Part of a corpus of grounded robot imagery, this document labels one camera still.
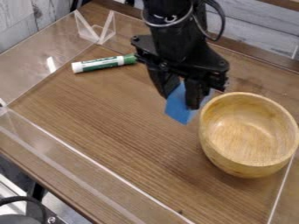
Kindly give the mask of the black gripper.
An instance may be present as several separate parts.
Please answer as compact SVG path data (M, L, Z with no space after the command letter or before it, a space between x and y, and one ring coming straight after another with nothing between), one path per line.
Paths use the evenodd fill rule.
M180 77L186 79L186 105L191 110L200 108L211 88L220 92L226 91L230 63L216 54L208 44L195 46L182 62L170 61L158 56L151 35L134 36L131 45L136 49L136 60L147 65L151 81L164 99L180 85Z

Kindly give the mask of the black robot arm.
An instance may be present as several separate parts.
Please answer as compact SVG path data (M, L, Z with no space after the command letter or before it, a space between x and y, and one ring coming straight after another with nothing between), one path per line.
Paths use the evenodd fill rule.
M212 89L226 90L230 63L208 43L220 36L208 34L207 9L219 17L224 10L215 0L143 0L142 19L150 29L135 35L136 60L142 62L163 98L184 85L186 107L195 110Z

